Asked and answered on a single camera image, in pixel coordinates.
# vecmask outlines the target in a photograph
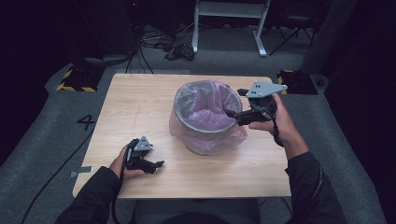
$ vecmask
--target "black sleeve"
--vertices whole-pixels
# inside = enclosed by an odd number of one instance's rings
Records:
[[[289,175],[291,204],[295,219],[291,223],[347,223],[344,212],[332,188],[332,183],[324,173],[318,194],[321,166],[311,152],[288,161],[286,173]]]
[[[120,185],[113,171],[101,167],[55,223],[107,223],[110,204]]]

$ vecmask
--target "person's right hand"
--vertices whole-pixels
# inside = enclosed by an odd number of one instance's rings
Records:
[[[297,132],[294,127],[293,121],[289,115],[288,110],[283,105],[282,100],[280,99],[277,93],[272,95],[276,102],[276,125],[279,129],[279,141],[284,142],[288,140],[288,135],[291,133]],[[263,130],[267,131],[270,134],[274,135],[274,123],[269,120],[266,122],[251,122],[248,127],[253,130]]]
[[[283,144],[286,149],[288,160],[308,151],[308,147],[304,139],[300,136],[295,128],[293,121],[289,115],[288,110],[283,105],[277,93],[272,95],[276,102],[276,125],[279,130],[278,140]],[[269,120],[265,122],[251,122],[248,127],[253,130],[263,130],[274,135],[274,123]]]

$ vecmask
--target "person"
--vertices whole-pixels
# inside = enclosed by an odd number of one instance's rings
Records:
[[[347,223],[344,212],[332,188],[331,180],[327,177],[314,155],[309,151],[307,144],[297,131],[293,121],[283,105],[278,94],[273,94],[276,101],[276,123],[279,130],[278,140],[285,148],[288,168],[286,173],[290,179],[291,205],[293,216],[288,223]],[[274,125],[272,121],[252,122],[248,125],[252,130],[267,131],[274,134]],[[55,223],[107,223],[110,213],[110,204],[114,197],[117,196],[118,187],[120,186],[120,169],[122,166],[123,155],[126,147],[122,149],[120,155],[110,164],[109,168],[101,167],[95,175],[84,185],[76,199],[68,206],[56,219]],[[136,178],[144,172],[141,170],[124,170],[124,178]],[[155,219],[158,216],[156,211],[144,209],[145,214],[139,212],[139,202],[150,202],[151,200],[137,201],[136,203],[136,222],[149,224],[151,223],[260,223],[260,213],[258,214],[257,201],[235,201],[229,199],[226,203],[223,201],[213,200],[195,200],[196,202],[208,202],[212,207],[206,211],[211,211],[215,207],[217,213],[200,212],[181,209],[180,213],[168,214],[163,220]],[[163,214],[167,209],[172,207],[172,201],[163,201],[164,206],[152,207],[154,210],[163,209]],[[238,216],[241,219],[235,221],[235,217],[226,220],[223,212],[219,211],[220,204],[241,203],[233,212],[243,210]]]

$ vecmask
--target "trash bin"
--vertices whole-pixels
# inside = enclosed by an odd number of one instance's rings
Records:
[[[177,91],[169,119],[170,134],[192,152],[216,155],[231,150],[248,136],[224,110],[242,111],[239,95],[224,83],[190,82]]]

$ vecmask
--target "finger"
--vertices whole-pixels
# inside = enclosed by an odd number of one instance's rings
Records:
[[[277,106],[283,106],[282,99],[280,99],[280,96],[277,93],[272,94],[272,96],[273,96]]]
[[[142,170],[124,170],[124,178],[130,179],[138,175],[143,175],[145,172]]]
[[[248,127],[249,127],[249,129],[252,129],[252,130],[263,130],[263,131],[267,131],[267,132],[270,132],[273,129],[272,123],[258,122],[258,121],[249,123]]]
[[[121,152],[120,152],[120,156],[123,157],[123,155],[125,154],[126,149],[128,148],[128,145],[126,145],[125,147],[122,148]]]

